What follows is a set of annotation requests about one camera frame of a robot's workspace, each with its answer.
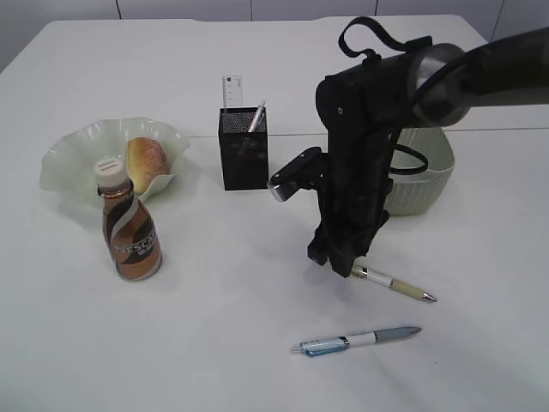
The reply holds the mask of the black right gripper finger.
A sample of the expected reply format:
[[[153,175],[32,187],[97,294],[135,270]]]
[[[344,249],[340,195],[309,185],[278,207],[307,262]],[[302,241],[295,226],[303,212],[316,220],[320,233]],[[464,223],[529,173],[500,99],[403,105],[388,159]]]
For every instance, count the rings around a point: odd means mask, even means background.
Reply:
[[[352,244],[331,245],[328,258],[332,270],[342,277],[349,277],[357,255]]]

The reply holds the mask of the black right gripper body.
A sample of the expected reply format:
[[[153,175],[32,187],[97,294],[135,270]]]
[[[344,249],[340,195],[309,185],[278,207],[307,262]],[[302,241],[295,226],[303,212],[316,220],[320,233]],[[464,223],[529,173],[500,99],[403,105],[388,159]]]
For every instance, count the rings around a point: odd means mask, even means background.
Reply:
[[[389,165],[401,129],[416,125],[408,84],[413,64],[430,38],[390,58],[373,50],[361,64],[326,76],[317,86],[317,113],[328,132],[327,173],[317,191],[321,223],[308,256],[329,263],[331,245],[352,244],[364,256],[387,221]]]

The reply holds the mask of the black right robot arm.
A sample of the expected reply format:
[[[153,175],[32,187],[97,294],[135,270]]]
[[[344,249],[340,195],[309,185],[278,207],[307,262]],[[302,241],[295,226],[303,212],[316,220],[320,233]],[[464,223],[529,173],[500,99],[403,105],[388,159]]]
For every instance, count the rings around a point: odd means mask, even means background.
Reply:
[[[317,86],[317,114],[328,132],[317,190],[320,224],[309,258],[348,276],[388,220],[390,168],[398,137],[412,127],[444,127],[474,107],[543,105],[548,101],[548,32],[538,29],[464,51],[425,36],[394,51],[360,52],[361,64]]]

